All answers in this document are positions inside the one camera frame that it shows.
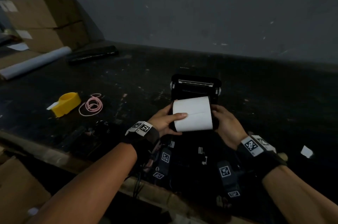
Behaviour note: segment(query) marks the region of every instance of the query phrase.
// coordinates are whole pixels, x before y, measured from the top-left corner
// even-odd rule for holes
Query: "person's left hand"
[[[152,124],[153,127],[158,130],[159,137],[162,137],[166,134],[172,135],[182,135],[182,132],[175,132],[169,128],[169,124],[176,120],[184,119],[188,116],[187,113],[176,113],[174,115],[168,115],[172,104],[166,106],[165,108],[158,111],[152,118],[149,119],[148,123]]]

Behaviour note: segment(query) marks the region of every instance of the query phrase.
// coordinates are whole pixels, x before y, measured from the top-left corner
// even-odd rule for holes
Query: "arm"
[[[234,150],[248,135],[224,107],[212,105],[219,120],[216,132]],[[278,166],[262,180],[264,188],[290,224],[338,223],[338,206],[311,188],[286,166]]]
[[[160,137],[182,134],[169,129],[169,123],[184,119],[187,114],[168,115],[170,108],[171,105],[158,111],[148,121]],[[58,191],[28,223],[98,223],[136,160],[131,144],[118,144]]]

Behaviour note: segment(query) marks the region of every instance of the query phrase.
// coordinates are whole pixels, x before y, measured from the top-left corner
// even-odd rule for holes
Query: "stacked cardboard boxes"
[[[75,0],[4,0],[0,5],[32,51],[75,50],[89,42]]]

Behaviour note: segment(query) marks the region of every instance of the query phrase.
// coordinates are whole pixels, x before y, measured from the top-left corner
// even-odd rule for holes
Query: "qr code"
[[[139,128],[139,130],[144,131],[144,132],[147,132],[149,129],[150,129],[150,127],[149,127],[149,126],[146,126],[145,124],[142,125],[142,126]]]
[[[162,158],[161,158],[164,162],[169,163],[169,159],[170,159],[170,155],[166,154],[166,153],[162,153]]]
[[[221,172],[221,176],[222,176],[222,178],[224,178],[224,177],[226,177],[226,176],[230,176],[230,175],[231,175],[231,172],[230,172],[229,166],[224,166],[224,167],[221,167],[221,168],[219,168],[219,171]]]
[[[258,145],[253,141],[253,140],[249,140],[247,143],[244,144],[246,146],[246,148],[250,151],[254,150],[255,148],[258,147]]]
[[[159,172],[155,172],[155,173],[153,174],[153,176],[154,176],[155,178],[157,178],[157,179],[162,179],[162,178],[164,177],[164,175],[163,175],[162,173],[159,173]]]
[[[266,142],[264,139],[262,138],[258,138],[257,139],[263,146],[269,146],[270,144],[268,142]]]
[[[132,128],[139,128],[139,126],[141,125],[142,123],[136,123],[132,126]]]
[[[233,192],[229,192],[228,195],[230,197],[236,197],[236,196],[240,196],[241,194],[236,190],[236,191],[233,191]]]

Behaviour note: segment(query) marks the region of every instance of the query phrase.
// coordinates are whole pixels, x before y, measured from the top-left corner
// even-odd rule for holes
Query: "gray wall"
[[[338,0],[78,0],[93,38],[338,63]]]

